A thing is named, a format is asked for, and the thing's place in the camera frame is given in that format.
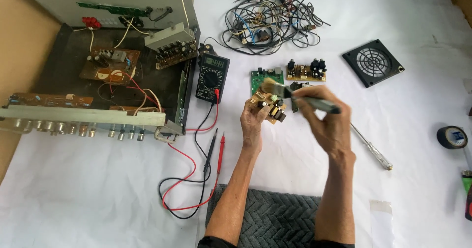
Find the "black sleeve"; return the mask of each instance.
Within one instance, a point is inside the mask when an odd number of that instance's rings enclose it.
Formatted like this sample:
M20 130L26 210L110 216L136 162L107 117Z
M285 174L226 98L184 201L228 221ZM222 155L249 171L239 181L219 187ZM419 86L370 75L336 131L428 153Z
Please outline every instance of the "black sleeve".
M198 243L198 248L236 248L231 243L216 237L204 237ZM353 244L341 244L329 240L312 241L310 248L354 248Z
M314 240L310 244L310 248L354 248L353 244L342 244L330 240Z
M236 246L223 239L207 236L198 242L197 248L236 248Z

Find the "person's left hand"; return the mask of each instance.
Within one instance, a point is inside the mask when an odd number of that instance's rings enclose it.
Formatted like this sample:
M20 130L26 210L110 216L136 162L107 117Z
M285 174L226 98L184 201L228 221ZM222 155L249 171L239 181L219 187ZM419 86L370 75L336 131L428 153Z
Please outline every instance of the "person's left hand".
M246 100L243 114L241 114L241 127L243 128L243 148L254 152L261 152L263 141L261 138L261 124L270 112L269 106L264 106L259 112L251 112L251 99Z

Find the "gray mat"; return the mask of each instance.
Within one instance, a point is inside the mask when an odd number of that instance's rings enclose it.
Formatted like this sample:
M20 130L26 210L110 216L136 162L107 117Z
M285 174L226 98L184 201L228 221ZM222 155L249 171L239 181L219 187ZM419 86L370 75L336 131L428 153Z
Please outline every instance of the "gray mat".
M205 225L225 190L218 184L208 203ZM321 197L250 189L238 248L308 248Z

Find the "black probe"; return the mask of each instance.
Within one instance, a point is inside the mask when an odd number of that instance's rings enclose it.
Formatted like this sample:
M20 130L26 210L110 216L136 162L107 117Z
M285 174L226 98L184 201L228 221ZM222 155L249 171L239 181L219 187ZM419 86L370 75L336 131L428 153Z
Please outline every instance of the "black probe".
M211 140L211 145L209 146L208 156L204 167L204 173L206 173L208 169L209 160L211 159L211 154L213 153L213 148L215 147L216 133L218 133L218 128L216 129L215 134L213 135L213 139Z

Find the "white backdrop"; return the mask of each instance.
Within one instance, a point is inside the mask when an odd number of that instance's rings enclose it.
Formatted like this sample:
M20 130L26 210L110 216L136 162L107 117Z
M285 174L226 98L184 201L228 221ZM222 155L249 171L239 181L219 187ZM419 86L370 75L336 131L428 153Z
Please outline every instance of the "white backdrop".
M224 13L234 0L194 0L202 36L220 39ZM309 0L331 27L318 28L322 41L309 49L285 44L274 55L255 57L222 48L231 59L217 123L225 131L221 183L227 183L241 148L239 116L250 97L249 71L285 66L293 58L324 58L326 85L353 109L359 130L393 163L381 168L352 134L357 155L354 217L358 247L371 247L369 200L392 203L395 247L468 247L472 223L464 219L460 171L464 152L444 149L436 131L465 127L472 100L462 80L472 78L472 30L450 0ZM341 54L380 39L405 71L366 89ZM193 82L193 95L196 80ZM188 124L197 126L209 104L192 99ZM199 135L208 149L213 131ZM251 188L320 196L327 155L300 113L283 123L263 123L263 152ZM203 160L191 135L176 147L191 155L201 178ZM216 166L218 146L212 162ZM23 136L0 186L1 247L194 247L204 233L206 206L190 220L162 208L158 182L183 177L191 162L167 145L78 136ZM210 179L205 198L213 187ZM169 196L172 207L197 203L200 187L182 184Z

